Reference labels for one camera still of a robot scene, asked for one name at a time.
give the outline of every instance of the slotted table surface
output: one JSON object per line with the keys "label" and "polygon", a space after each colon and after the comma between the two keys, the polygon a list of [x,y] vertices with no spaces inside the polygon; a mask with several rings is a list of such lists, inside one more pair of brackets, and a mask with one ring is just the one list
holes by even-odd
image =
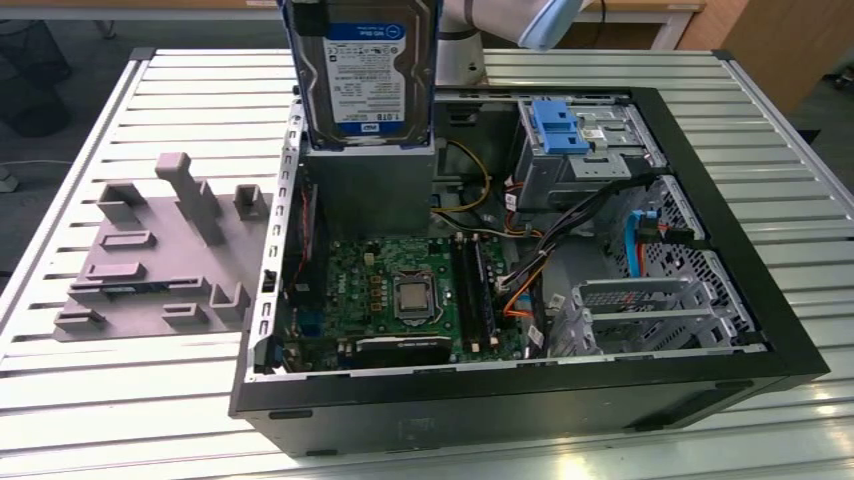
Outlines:
{"label": "slotted table surface", "polygon": [[0,298],[0,476],[175,478],[850,478],[853,202],[734,62],[708,52],[487,53],[494,84],[645,86],[662,96],[833,372],[681,431],[291,459],[227,416],[239,334],[62,344],[54,318],[108,180],[168,195],[186,151],[215,193],[275,186],[287,50],[159,50],[131,61]]}

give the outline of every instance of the blue latch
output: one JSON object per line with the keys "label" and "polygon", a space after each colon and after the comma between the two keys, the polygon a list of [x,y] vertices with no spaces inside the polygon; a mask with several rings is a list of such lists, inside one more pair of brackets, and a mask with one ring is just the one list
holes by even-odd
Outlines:
{"label": "blue latch", "polygon": [[535,100],[531,102],[531,109],[546,153],[587,153],[590,144],[578,134],[578,118],[570,112],[566,102]]}

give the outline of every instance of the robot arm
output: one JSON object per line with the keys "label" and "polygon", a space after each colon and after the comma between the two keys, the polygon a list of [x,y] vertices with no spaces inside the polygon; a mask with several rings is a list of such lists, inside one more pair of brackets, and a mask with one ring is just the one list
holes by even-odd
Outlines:
{"label": "robot arm", "polygon": [[481,31],[545,51],[594,0],[446,0],[439,23],[439,85],[478,83],[485,75]]}

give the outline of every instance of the wd blue hard drive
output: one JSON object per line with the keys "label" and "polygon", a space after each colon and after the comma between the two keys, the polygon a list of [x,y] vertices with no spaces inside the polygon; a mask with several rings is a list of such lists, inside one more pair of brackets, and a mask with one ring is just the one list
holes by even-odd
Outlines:
{"label": "wd blue hard drive", "polygon": [[317,149],[430,142],[441,4],[285,0]]}

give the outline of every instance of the wooden cabinet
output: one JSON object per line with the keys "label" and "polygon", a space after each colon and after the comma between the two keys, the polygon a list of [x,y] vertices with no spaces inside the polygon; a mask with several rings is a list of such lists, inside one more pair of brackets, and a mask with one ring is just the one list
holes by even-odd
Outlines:
{"label": "wooden cabinet", "polygon": [[708,0],[680,49],[729,50],[788,113],[852,45],[852,0]]}

